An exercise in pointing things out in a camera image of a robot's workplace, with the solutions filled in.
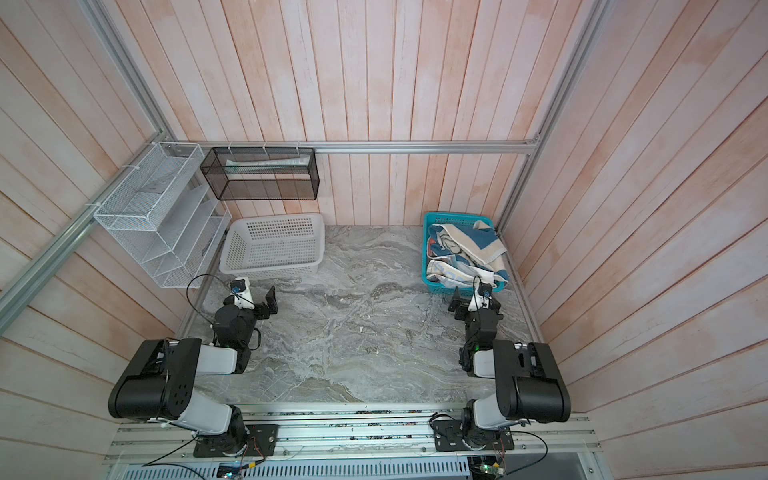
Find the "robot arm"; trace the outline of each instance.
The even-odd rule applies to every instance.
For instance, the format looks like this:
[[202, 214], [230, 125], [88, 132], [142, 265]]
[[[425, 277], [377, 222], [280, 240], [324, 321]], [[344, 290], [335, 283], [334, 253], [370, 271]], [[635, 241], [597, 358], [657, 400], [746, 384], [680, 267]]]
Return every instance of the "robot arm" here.
[[266, 303], [254, 303], [244, 277], [235, 279], [230, 288], [232, 295], [211, 324], [216, 346], [203, 345], [200, 339], [145, 340], [112, 389], [110, 415], [193, 430], [206, 454], [200, 456], [243, 452], [248, 430], [240, 410], [195, 392], [194, 380], [196, 375], [242, 373], [250, 359], [248, 343], [256, 321], [277, 313], [277, 302], [272, 287]]
[[494, 340], [493, 349], [477, 352], [473, 363], [475, 374], [492, 371], [486, 378], [496, 383], [495, 394], [472, 406], [475, 426], [503, 429], [520, 419], [566, 422], [571, 416], [571, 399], [546, 343]]
[[501, 304], [490, 285], [480, 283], [471, 300], [456, 289], [449, 312], [465, 323], [459, 361], [470, 376], [494, 379], [495, 393], [470, 400], [462, 419], [433, 417], [435, 447], [443, 452], [500, 448], [499, 432], [511, 425], [566, 422], [571, 399], [552, 351], [546, 343], [515, 343], [496, 339]]

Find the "wooden wall panel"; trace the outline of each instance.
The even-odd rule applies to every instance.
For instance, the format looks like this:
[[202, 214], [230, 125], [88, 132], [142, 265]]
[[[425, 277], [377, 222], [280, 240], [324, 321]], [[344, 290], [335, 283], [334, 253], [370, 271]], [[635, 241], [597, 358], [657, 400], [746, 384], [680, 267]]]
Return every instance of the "wooden wall panel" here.
[[765, 476], [766, 22], [614, 5], [504, 232], [616, 478]]
[[[200, 24], [201, 12], [185, 14]], [[210, 38], [194, 39], [198, 59], [217, 58]], [[202, 78], [226, 84], [219, 72]], [[77, 2], [3, 2], [0, 289], [154, 135]], [[173, 335], [186, 312], [103, 230], [87, 239], [0, 339], [4, 472], [91, 478], [118, 426], [106, 410], [113, 382], [144, 339]]]
[[[105, 2], [179, 138], [418, 141], [535, 135], [594, 0], [199, 3]], [[319, 211], [330, 224], [418, 225], [430, 210], [498, 219], [517, 160], [331, 155], [322, 200], [230, 207]]]

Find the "aluminum frame rail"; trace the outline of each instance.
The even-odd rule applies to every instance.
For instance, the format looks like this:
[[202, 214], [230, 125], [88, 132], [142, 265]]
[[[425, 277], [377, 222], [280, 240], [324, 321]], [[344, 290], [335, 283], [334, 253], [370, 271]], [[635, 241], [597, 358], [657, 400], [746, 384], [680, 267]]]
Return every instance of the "aluminum frame rail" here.
[[[466, 456], [467, 452], [437, 452], [429, 417], [447, 413], [460, 418], [463, 403], [273, 403], [238, 405], [246, 425], [277, 424], [275, 455], [270, 460], [320, 458], [402, 458]], [[506, 432], [515, 443], [507, 455], [545, 450], [532, 435], [541, 436], [549, 452], [601, 452], [600, 442], [586, 415], [573, 414], [564, 423], [536, 423]], [[157, 423], [125, 423], [104, 457], [105, 465], [135, 464], [150, 460], [183, 445], [192, 437], [177, 427]], [[166, 462], [210, 462], [194, 458], [194, 444], [164, 458]], [[493, 455], [493, 451], [470, 452]], [[221, 457], [218, 461], [231, 461]]]
[[198, 142], [210, 147], [313, 148], [316, 154], [532, 154], [537, 141], [258, 141]]

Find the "black mounting plate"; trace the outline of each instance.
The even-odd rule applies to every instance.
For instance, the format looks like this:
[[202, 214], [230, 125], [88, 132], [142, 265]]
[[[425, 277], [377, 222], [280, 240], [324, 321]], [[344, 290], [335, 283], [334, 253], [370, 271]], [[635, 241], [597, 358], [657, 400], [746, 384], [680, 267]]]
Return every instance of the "black mounting plate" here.
[[[275, 454], [275, 442], [277, 441], [277, 425], [246, 425], [248, 428], [248, 449], [246, 450], [246, 457], [259, 455], [259, 450], [266, 457], [271, 457]], [[258, 444], [259, 448], [256, 449], [254, 441]], [[194, 453], [195, 458], [216, 458], [224, 457], [225, 455], [221, 450], [212, 448], [207, 444], [205, 437], [200, 437], [200, 441], [195, 445]]]
[[[445, 435], [435, 431], [435, 450], [438, 452], [467, 452], [471, 451], [462, 441], [462, 423], [459, 420], [433, 420], [435, 430], [444, 432]], [[494, 440], [478, 450], [502, 450], [502, 444]]]

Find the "marble floor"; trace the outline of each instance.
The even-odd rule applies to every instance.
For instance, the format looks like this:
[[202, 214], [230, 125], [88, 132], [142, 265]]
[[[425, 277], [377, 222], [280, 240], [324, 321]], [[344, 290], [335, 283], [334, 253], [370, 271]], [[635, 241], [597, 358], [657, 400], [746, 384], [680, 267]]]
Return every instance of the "marble floor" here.
[[[262, 345], [246, 372], [200, 376], [197, 388], [226, 403], [464, 402], [493, 393], [492, 380], [459, 366], [464, 326], [443, 296], [428, 294], [421, 252], [421, 227], [326, 227], [316, 274], [251, 286], [258, 302], [274, 285], [280, 311], [258, 322]], [[226, 295], [214, 280], [203, 311], [213, 318]], [[495, 295], [505, 317], [498, 337], [530, 341], [514, 290]], [[197, 317], [190, 336], [209, 342], [208, 323]]]

